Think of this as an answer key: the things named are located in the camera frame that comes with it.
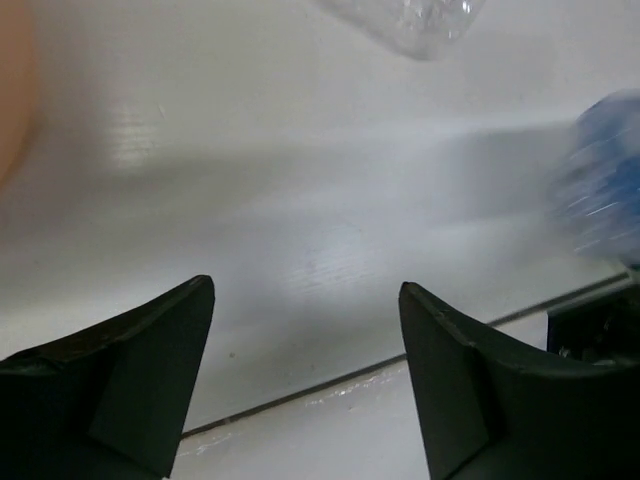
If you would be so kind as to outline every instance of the orange object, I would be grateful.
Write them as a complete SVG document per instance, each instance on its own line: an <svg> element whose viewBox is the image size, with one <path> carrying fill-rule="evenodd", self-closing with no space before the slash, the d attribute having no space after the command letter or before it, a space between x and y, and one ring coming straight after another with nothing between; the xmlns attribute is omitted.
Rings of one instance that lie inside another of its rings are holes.
<svg viewBox="0 0 640 480"><path fill-rule="evenodd" d="M24 0L0 0L0 183L22 153L36 108L33 22Z"/></svg>

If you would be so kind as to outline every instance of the blue object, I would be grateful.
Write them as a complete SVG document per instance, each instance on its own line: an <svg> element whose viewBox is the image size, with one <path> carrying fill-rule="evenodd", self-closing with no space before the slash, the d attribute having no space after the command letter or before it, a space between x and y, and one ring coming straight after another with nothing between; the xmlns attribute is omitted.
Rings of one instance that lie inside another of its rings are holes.
<svg viewBox="0 0 640 480"><path fill-rule="evenodd" d="M640 263L640 91L610 95L577 120L550 197L577 251Z"/></svg>

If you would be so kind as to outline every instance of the clear plastic object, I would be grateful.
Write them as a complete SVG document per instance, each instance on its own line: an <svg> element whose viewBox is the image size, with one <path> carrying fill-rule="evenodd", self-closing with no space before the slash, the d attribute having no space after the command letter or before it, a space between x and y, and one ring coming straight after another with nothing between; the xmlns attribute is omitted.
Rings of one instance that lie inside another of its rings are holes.
<svg viewBox="0 0 640 480"><path fill-rule="evenodd" d="M552 174L553 213L580 253L640 264L640 91L587 110Z"/></svg>
<svg viewBox="0 0 640 480"><path fill-rule="evenodd" d="M469 28L485 0L316 0L387 47L418 60L440 56L442 47Z"/></svg>

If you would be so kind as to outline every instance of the white surface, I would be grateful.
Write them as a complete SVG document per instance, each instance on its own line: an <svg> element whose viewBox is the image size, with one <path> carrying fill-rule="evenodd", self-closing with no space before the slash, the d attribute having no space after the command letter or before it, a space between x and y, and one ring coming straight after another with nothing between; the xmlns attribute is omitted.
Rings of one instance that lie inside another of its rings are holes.
<svg viewBox="0 0 640 480"><path fill-rule="evenodd" d="M216 280L187 428L612 275L542 219L549 123L637 85L639 4L491 0L439 63L305 0L33 0L43 130L0 202L0 354Z"/></svg>
<svg viewBox="0 0 640 480"><path fill-rule="evenodd" d="M544 348L546 320L502 330ZM184 440L172 479L214 478L428 480L407 364Z"/></svg>

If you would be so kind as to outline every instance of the dark gap line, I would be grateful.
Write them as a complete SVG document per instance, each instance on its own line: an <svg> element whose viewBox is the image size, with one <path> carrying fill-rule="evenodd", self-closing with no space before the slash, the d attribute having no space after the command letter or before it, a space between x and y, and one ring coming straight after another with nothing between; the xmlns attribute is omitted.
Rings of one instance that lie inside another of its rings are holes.
<svg viewBox="0 0 640 480"><path fill-rule="evenodd" d="M509 323L513 323L516 322L524 317L528 317L529 315L532 315L534 313L540 312L542 310L549 310L552 307L555 307L557 305L563 304L565 302L571 301L575 298L578 297L582 297L584 295L589 295L590 293L595 293L598 290L602 290L604 288L607 287L611 287L617 283L620 283L624 280L628 280L629 279L629 275L627 275L626 273L623 274L619 274L616 275L614 277L610 277L606 280L602 280L596 283L593 283L591 285L588 285L584 288L580 288L578 290L574 290L573 292L564 294L564 295L560 295L559 297L555 297L551 300L547 300L544 302L540 302L536 305L533 305L531 307L525 308L523 310L519 310L515 313L511 313L509 315L506 315L504 317L498 318L496 320L492 320L490 322L487 322L486 325L493 327L493 328L498 328L498 327L502 327L504 325L507 325ZM244 418L247 417L251 417L253 415L257 415L258 413L262 413L265 410L269 410L271 408L274 407L279 407L281 405L284 405L285 403L289 403L293 400L298 400L299 398L302 397L306 397L307 395L312 395L314 393L318 393L321 392L322 390L326 390L328 388L331 387L335 387L337 385L340 385L341 383L345 383L348 382L350 380L353 380L354 378L363 376L363 375L367 375L369 373L373 373L377 370L380 370L382 368L385 367L389 367L391 365L394 365L396 363L400 363L403 362L407 359L407 354L403 353L401 355L396 355L393 358L389 358L388 360L384 360L382 362L378 362L374 365L371 365L369 367L365 367L365 368L361 368L360 370L357 370L355 372L351 372L348 373L346 375L342 375L341 377L335 378L333 380L329 380L328 382L324 382L321 383L319 385L316 385L315 387L310 387L304 390L301 390L299 392L296 393L292 393L291 395L287 395L285 397L282 398L278 398L277 400L273 400L271 402L267 402L264 403L262 405L259 405L257 407L251 408L249 410L245 410L244 412L240 412L237 413L235 415L231 415L230 417L226 417L220 420L216 420L215 422L211 422L211 423L207 423L206 425L203 425L201 427L197 427L194 428L192 430L189 430L187 432L184 432L182 434L182 439L184 440L185 438L189 438L192 437L194 435L198 435L200 433L204 433L207 432L209 430L213 430L214 428L217 427L221 427L223 425L229 425L231 423L235 423L238 420L242 420Z"/></svg>

